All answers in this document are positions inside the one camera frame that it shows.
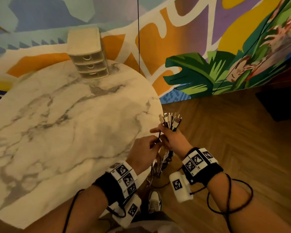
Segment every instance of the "shoe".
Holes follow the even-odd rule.
[[[149,194],[149,213],[154,213],[162,210],[161,195],[157,190],[151,190]]]

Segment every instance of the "green leaf painting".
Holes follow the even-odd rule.
[[[283,31],[291,29],[291,0],[283,0],[252,32],[236,55],[209,51],[207,59],[192,52],[168,57],[165,67],[181,67],[172,76],[163,77],[168,85],[197,98],[255,87],[285,70]]]

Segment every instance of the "drawer handle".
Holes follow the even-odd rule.
[[[86,61],[89,61],[89,60],[91,60],[91,56],[90,55],[86,55],[86,56],[83,57],[83,59],[86,60]]]

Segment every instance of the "round marble tabletop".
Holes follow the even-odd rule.
[[[159,124],[162,106],[148,81],[108,63],[110,75],[93,81],[83,81],[71,61],[49,66],[0,100],[0,219],[6,223],[27,227],[125,160],[135,138]]]

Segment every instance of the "plastic drawer organizer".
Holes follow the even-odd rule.
[[[108,76],[105,51],[98,28],[70,30],[67,53],[84,80]]]

